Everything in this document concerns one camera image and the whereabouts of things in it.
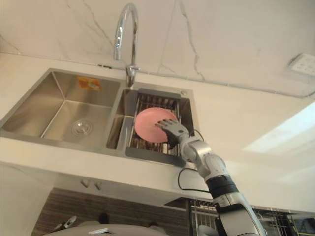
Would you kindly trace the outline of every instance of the faucet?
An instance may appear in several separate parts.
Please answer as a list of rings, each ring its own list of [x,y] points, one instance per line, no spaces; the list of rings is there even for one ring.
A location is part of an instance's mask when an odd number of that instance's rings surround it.
[[[136,67],[136,46],[137,46],[137,32],[138,32],[138,13],[136,6],[133,3],[128,3],[124,6],[118,20],[117,29],[116,29],[116,37],[115,37],[115,47],[114,47],[114,59],[121,59],[121,50],[122,50],[122,39],[123,33],[125,30],[126,20],[128,18],[129,13],[132,14],[133,19],[133,41],[132,41],[132,57],[131,64],[126,66],[126,82],[127,86],[131,87],[134,83],[134,77],[136,75],[136,71],[140,70],[140,68]]]

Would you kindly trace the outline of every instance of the wall socket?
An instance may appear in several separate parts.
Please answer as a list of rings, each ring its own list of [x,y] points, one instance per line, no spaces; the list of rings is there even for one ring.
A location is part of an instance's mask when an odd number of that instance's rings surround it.
[[[315,76],[315,56],[301,53],[293,60],[290,67],[294,71]]]

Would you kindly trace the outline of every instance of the sink drain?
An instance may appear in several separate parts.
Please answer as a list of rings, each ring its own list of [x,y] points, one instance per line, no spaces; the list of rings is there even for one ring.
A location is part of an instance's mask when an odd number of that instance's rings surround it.
[[[93,125],[88,120],[78,120],[72,125],[72,133],[76,136],[88,135],[93,130]]]

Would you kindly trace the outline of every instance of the marble wall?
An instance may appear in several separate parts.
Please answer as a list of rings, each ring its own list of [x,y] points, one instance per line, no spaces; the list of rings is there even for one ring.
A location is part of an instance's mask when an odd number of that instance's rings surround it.
[[[1,0],[2,52],[124,67],[113,41],[123,6],[139,15],[137,65],[163,76],[266,89],[293,96],[315,78],[290,71],[301,52],[315,55],[313,0]]]

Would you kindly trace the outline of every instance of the orange sticker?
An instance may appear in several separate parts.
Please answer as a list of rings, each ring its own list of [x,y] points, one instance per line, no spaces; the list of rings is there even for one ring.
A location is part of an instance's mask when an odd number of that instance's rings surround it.
[[[100,80],[84,76],[77,76],[77,81],[82,89],[100,91]]]

